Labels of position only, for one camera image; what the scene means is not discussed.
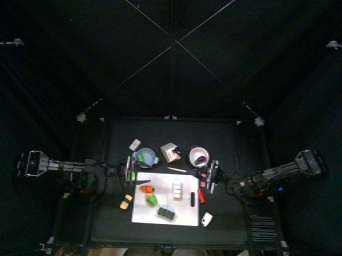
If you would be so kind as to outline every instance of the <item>black fabric wall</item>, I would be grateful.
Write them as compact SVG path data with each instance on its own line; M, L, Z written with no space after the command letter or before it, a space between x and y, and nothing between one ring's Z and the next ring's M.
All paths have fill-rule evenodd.
M50 176L14 178L22 152L42 150L66 159L75 115L30 58L17 47L0 48L0 254L39 248L53 230L59 188Z
M0 46L0 254L49 239L58 205L51 177L13 179L19 154L67 159L75 116L95 100L107 95L97 114L252 118L233 90L266 117L273 165L309 146L328 160L329 175L290 179L282 216L298 248L338 255L342 51L325 44L341 38L341 1L232 1L181 40L225 86L137 8L181 39L230 1L99 2L0 3L0 41L26 43Z
M332 51L273 113L266 128L273 164L290 162L312 147L330 171L293 177L281 197L289 241L308 255L342 253L342 52Z

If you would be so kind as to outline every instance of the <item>toy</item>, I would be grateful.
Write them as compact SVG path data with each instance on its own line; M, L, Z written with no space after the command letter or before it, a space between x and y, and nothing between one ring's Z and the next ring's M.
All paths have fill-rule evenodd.
M174 218L175 218L175 213L174 213L173 211L167 210L167 209L163 208L163 207L159 207L159 209L158 209L158 215L166 217L166 218L170 219L170 220L174 220Z
M177 180L173 184L173 197L175 199L182 198L182 183Z
M147 193L146 194L146 201L153 205L155 206L158 204L158 200L157 200L157 197L153 193Z
M208 198L206 198L206 195L205 195L202 189L198 190L198 199L200 199L201 204L205 204L208 202Z
M213 215L206 212L204 219L202 219L202 224L205 227L210 224L212 220L213 220Z
M130 203L131 203L131 201L133 201L133 196L131 195L126 195L125 196L125 199L123 199L123 201L122 201L122 204L121 204L121 208L123 209L123 210L127 210L127 208L129 208L129 206L130 206Z
M149 185L141 186L141 189L145 193L153 193L155 191L155 188Z

